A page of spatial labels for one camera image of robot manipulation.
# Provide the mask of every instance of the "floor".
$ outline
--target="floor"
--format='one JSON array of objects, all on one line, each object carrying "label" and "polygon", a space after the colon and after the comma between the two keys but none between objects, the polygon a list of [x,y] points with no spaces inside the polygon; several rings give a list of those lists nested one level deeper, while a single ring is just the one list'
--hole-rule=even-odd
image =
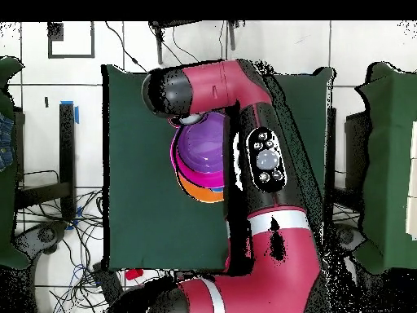
[{"label": "floor", "polygon": [[[121,40],[111,31],[114,29]],[[102,162],[102,77],[101,64],[115,64],[130,72],[157,68],[156,40],[147,22],[94,22],[93,59],[48,59],[46,23],[0,23],[0,55],[21,59],[24,69],[10,80],[9,91],[15,106],[26,114],[24,129],[25,172],[59,169],[59,103],[71,100],[79,107],[76,124],[77,195],[98,191],[103,186]],[[53,42],[54,55],[88,55],[91,53],[90,22],[64,22],[64,40]],[[266,60],[278,73],[312,73],[317,68],[332,66],[336,70],[333,104],[337,108],[336,185],[344,186],[344,122],[349,114],[365,109],[353,89],[361,85],[367,67],[376,61],[388,61],[404,71],[417,69],[417,21],[246,21],[235,30],[235,51],[227,47],[226,25],[206,20],[197,24],[167,29],[165,44],[178,57],[163,47],[164,66],[228,59]],[[178,45],[192,55],[181,51]],[[25,185],[53,183],[53,173],[25,176]],[[84,214],[99,217],[95,203]],[[20,214],[17,231],[31,227],[38,216]],[[88,225],[79,223],[85,230]],[[102,228],[94,229],[100,239]],[[81,262],[80,241],[74,230],[64,238],[72,251],[73,261]],[[92,262],[103,254],[101,240],[90,240]],[[57,252],[42,255],[37,268],[37,301],[40,313],[52,313],[56,299],[68,289],[74,267],[65,244]],[[155,276],[147,271],[138,281]],[[126,287],[137,284],[125,279]],[[91,313],[82,310],[74,313]]]}]

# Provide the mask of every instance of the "pink bowl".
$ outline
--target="pink bowl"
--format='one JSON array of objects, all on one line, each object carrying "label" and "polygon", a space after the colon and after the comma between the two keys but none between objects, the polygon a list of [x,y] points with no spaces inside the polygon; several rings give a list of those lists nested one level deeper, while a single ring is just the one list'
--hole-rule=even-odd
[{"label": "pink bowl", "polygon": [[184,162],[181,160],[181,157],[178,154],[178,150],[175,150],[175,158],[177,160],[178,168],[181,174],[189,180],[190,182],[194,183],[197,186],[201,186],[204,188],[220,188],[224,187],[224,179],[223,179],[223,172],[215,172],[215,173],[199,173],[190,168],[188,168]]}]

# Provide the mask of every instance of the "green cloth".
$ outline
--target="green cloth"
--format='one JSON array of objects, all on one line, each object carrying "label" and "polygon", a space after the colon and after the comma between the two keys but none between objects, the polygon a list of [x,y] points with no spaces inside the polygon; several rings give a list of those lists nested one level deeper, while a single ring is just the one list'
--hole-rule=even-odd
[{"label": "green cloth", "polygon": [[[175,129],[143,104],[141,86],[146,74],[123,73],[111,65],[107,71],[110,268],[223,269],[227,255],[223,203],[194,201],[178,186],[169,158]],[[331,76],[331,68],[314,76],[276,76],[314,160],[312,166],[320,187],[324,176],[327,83]],[[292,123],[286,128],[286,136],[296,131]],[[295,156],[301,154],[300,145],[292,153]],[[313,200],[320,213],[319,193]]]},{"label": "green cloth", "polygon": [[332,68],[320,68],[313,75],[278,75],[277,82],[285,94],[285,102],[291,109],[296,127],[300,132],[304,148],[314,177],[324,192],[324,166],[326,143],[327,95],[333,78]]},{"label": "green cloth", "polygon": [[417,241],[406,234],[412,123],[417,121],[417,75],[374,64],[370,80],[357,88],[369,104],[372,132],[363,185],[367,238],[355,251],[371,273],[400,267],[417,269]]},{"label": "green cloth", "polygon": [[[7,81],[23,68],[15,58],[0,59],[0,113],[15,120],[13,103],[7,93]],[[11,142],[15,148],[15,131],[11,132]],[[15,189],[17,160],[0,173],[0,265],[14,269],[25,269],[29,260],[11,243],[15,230]]]}]

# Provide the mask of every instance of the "blue tape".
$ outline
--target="blue tape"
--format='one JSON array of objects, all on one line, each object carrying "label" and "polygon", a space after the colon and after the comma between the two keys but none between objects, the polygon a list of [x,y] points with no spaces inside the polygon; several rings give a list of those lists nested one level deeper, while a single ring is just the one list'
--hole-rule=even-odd
[{"label": "blue tape", "polygon": [[[78,206],[78,208],[77,208],[77,212],[76,212],[76,216],[78,216],[78,217],[81,217],[81,216],[82,216],[82,206]],[[77,226],[79,222],[80,222],[79,220],[74,219],[74,220],[72,221],[72,224],[73,224],[74,226]],[[67,231],[72,231],[73,229],[74,229],[74,227],[73,227],[73,226],[68,226],[66,230],[67,230]]]},{"label": "blue tape", "polygon": [[74,109],[74,119],[77,124],[80,123],[80,113],[78,112],[78,106]]}]

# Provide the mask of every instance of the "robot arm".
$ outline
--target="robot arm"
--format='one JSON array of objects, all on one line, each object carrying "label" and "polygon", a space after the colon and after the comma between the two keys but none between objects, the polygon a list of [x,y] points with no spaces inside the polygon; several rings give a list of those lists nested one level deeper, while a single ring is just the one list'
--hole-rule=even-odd
[{"label": "robot arm", "polygon": [[[319,260],[292,158],[261,75],[246,60],[157,69],[145,79],[142,93],[145,104],[162,117],[238,109],[225,126],[226,221],[231,234],[246,233],[250,224],[252,270],[244,276],[219,275],[214,282],[182,282],[175,293],[182,302],[177,299],[176,306],[187,305],[187,313],[304,313]],[[233,193],[238,185],[240,192]],[[248,222],[232,224],[232,214],[243,214]],[[173,313],[169,299],[166,295],[150,313]]]}]

